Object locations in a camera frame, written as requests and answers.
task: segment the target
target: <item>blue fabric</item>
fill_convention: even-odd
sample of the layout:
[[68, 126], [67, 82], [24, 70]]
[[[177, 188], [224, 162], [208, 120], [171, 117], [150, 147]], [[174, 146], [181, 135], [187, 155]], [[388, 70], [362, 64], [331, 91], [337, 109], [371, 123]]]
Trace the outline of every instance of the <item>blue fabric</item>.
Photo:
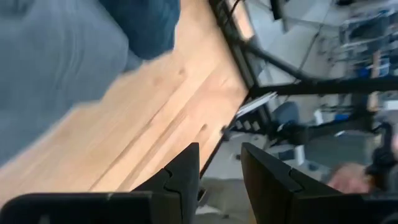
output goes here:
[[180, 0], [99, 0], [129, 39], [130, 50], [150, 60], [174, 47]]

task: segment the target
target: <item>gray cloth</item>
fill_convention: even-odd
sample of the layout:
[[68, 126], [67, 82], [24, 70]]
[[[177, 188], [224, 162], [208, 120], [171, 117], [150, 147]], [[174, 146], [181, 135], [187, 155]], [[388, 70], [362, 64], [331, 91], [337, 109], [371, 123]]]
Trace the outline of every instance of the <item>gray cloth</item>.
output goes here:
[[0, 165], [140, 62], [96, 0], [1, 0]]

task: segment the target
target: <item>wooden tabletop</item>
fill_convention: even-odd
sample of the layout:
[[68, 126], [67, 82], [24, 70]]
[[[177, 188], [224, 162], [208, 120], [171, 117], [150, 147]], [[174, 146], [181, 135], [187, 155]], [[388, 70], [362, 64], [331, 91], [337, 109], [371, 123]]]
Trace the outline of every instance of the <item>wooden tabletop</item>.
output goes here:
[[[129, 191], [191, 142], [203, 166], [246, 96], [206, 0], [182, 0], [175, 50], [117, 79], [0, 168], [0, 204], [29, 192]], [[252, 35], [247, 15], [235, 19]]]

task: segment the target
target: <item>hand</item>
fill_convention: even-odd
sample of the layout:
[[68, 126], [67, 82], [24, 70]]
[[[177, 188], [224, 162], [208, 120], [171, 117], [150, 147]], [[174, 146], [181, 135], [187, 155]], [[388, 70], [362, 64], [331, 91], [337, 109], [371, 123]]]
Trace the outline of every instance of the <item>hand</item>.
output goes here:
[[371, 188], [365, 176], [365, 166], [355, 163], [341, 166], [328, 185], [344, 194], [368, 193]]

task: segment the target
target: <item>person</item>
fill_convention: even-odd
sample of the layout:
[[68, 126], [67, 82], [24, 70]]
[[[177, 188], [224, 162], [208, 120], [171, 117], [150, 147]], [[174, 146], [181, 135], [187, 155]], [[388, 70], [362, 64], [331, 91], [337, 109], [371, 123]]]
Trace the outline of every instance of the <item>person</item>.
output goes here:
[[[398, 135], [392, 140], [392, 152], [398, 160]], [[330, 187], [344, 194], [368, 193], [372, 186], [371, 180], [365, 173], [365, 166], [356, 163], [345, 163], [339, 166], [327, 183]]]

